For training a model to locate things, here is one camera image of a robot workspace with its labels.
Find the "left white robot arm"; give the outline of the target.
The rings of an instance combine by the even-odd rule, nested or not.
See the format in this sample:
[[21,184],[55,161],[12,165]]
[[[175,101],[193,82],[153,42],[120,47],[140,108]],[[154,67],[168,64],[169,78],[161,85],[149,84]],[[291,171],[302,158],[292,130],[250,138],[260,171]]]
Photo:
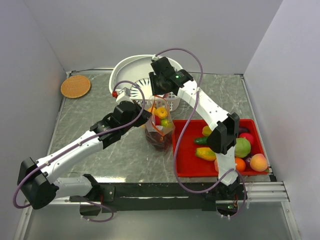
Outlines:
[[69,145],[38,160],[31,157],[23,160],[17,179],[18,190],[35,210],[61,197],[81,196],[94,201],[99,196],[100,185],[90,174],[70,180],[61,175],[76,163],[119,141],[132,127],[144,125],[151,116],[152,113],[135,101],[122,101]]

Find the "dark purple mangosteen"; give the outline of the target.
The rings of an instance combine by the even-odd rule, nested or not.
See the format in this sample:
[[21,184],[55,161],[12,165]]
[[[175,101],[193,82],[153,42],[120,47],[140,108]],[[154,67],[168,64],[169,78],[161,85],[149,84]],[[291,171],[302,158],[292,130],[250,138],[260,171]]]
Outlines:
[[149,139],[150,144],[160,152],[165,152],[172,145],[172,139],[167,136],[160,136]]

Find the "green pear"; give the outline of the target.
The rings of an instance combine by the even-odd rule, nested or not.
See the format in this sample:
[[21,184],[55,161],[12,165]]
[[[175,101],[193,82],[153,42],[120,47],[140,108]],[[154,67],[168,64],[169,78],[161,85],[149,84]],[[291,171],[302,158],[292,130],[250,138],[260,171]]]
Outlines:
[[162,119],[161,120],[161,126],[165,128],[171,128],[172,127],[172,122],[169,121],[168,119]]

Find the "green starfruit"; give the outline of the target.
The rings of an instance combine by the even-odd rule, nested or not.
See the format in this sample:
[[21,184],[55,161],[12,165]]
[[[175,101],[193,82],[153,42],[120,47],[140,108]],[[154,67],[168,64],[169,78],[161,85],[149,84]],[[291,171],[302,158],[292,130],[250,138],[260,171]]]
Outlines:
[[210,127],[208,125],[204,126],[202,129],[202,135],[204,137],[208,137],[210,134],[212,133],[212,130],[210,129]]

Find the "striped round plate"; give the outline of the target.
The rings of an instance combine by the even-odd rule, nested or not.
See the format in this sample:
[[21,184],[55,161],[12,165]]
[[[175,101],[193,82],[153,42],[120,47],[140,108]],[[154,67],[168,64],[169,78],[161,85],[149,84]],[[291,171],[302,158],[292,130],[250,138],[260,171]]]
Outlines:
[[141,78],[130,87],[130,97],[135,100],[142,100],[142,91],[144,98],[147,100],[152,96],[152,88],[149,78]]

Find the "black base frame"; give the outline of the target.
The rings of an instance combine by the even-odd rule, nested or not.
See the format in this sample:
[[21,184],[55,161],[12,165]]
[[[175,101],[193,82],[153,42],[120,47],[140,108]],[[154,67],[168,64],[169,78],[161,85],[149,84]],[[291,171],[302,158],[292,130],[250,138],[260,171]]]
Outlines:
[[155,210],[222,210],[225,216],[233,216],[238,211],[240,200],[247,200],[247,192],[236,179],[231,186],[219,183],[205,192],[193,193],[183,189],[178,183],[98,183],[84,197],[71,196],[71,202],[83,200],[97,202],[114,212],[155,211]]

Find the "red round fruit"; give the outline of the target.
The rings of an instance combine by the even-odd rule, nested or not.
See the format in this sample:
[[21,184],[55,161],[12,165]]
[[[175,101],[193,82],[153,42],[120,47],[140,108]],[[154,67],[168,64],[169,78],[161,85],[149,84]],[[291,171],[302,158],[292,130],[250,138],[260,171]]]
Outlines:
[[250,145],[253,146],[255,144],[254,136],[249,132],[243,132],[239,135],[239,138],[243,138],[249,141]]

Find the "orange peach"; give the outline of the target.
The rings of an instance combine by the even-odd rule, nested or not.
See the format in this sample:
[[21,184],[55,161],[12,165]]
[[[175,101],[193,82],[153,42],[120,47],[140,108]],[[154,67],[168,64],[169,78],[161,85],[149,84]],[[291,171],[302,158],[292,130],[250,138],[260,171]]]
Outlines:
[[218,160],[217,160],[217,159],[214,161],[214,169],[215,169],[215,171],[216,171],[217,173],[219,172]]

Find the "clear zip top bag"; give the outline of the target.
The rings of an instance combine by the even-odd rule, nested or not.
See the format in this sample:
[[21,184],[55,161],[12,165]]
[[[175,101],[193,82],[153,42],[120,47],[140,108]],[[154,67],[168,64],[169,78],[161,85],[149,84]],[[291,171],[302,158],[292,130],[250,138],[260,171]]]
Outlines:
[[145,129],[144,129],[145,138],[146,138],[147,142],[150,144],[150,138],[156,138],[156,137],[160,137],[160,136],[167,136],[168,138],[172,139],[172,135],[175,130],[175,125],[174,125],[173,120],[171,118],[170,106],[169,106],[168,102],[163,97],[161,97],[159,95],[151,96],[145,102],[145,109],[148,111],[148,109],[151,107],[155,107],[156,109],[160,108],[160,107],[166,108],[166,110],[168,112],[168,116],[165,119],[168,119],[170,122],[172,122],[172,127],[163,127],[161,125],[155,125],[155,115],[152,115],[150,117],[150,119],[146,122]]

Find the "round woven coaster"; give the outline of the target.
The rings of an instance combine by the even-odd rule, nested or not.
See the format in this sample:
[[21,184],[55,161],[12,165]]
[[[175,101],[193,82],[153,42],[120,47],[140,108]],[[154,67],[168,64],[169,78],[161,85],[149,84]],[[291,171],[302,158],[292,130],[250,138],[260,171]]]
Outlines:
[[82,75],[67,78],[61,85],[60,91],[66,98],[76,99],[86,95],[91,89],[91,81]]

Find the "green cucumber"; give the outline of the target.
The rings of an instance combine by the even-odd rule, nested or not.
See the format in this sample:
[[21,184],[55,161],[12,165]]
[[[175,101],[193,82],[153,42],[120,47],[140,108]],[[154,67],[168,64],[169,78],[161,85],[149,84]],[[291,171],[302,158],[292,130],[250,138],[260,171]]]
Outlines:
[[207,146],[207,139],[207,137],[199,137],[194,140],[194,143],[200,146]]

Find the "red plastic tray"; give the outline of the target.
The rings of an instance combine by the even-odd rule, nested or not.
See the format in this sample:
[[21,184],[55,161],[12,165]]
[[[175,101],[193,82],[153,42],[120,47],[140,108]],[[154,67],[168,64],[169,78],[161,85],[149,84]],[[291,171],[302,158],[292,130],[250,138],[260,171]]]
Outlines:
[[[179,177],[192,178],[218,176],[218,172],[215,171],[215,161],[206,161],[195,155],[197,148],[208,148],[206,145],[197,145],[194,143],[196,138],[205,137],[202,134],[202,130],[206,125],[207,124],[203,119],[194,119],[189,123],[182,137],[176,157],[176,170]],[[239,126],[248,128],[255,138],[255,143],[254,145],[251,145],[250,153],[242,158],[246,163],[246,168],[245,171],[240,173],[243,176],[266,175],[269,172],[269,167],[262,172],[255,171],[250,167],[250,160],[253,155],[263,154],[265,156],[254,121],[252,119],[241,119]]]

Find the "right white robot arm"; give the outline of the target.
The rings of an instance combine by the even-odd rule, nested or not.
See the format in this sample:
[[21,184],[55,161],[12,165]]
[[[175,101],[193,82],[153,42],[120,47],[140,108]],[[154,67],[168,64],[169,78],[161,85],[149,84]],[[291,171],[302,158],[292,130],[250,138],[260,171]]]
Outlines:
[[238,178],[235,164],[235,145],[239,135],[240,117],[230,114],[215,103],[201,88],[200,82],[184,69],[176,70],[167,57],[153,56],[152,72],[149,73],[152,94],[174,93],[188,103],[194,113],[198,113],[211,129],[208,146],[218,161],[219,195],[232,198],[236,192]]

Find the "pale yellow peach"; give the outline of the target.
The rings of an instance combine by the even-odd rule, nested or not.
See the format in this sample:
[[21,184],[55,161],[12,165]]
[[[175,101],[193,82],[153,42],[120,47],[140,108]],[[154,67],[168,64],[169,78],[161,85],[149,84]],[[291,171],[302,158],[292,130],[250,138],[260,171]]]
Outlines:
[[261,153],[253,155],[249,164],[250,167],[257,172],[263,172],[268,168],[268,161]]

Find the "yellow orange mango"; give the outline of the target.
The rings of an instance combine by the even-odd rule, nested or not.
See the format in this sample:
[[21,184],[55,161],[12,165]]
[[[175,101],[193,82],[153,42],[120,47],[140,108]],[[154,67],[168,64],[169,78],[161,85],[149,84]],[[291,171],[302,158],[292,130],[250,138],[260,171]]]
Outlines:
[[[150,108],[148,109],[148,111],[149,111],[150,113],[152,113],[152,115],[154,116],[154,115],[155,115],[156,108],[155,108],[155,107],[150,107]],[[145,129],[145,128],[146,128],[146,125],[143,124],[141,127],[142,127],[143,129]]]

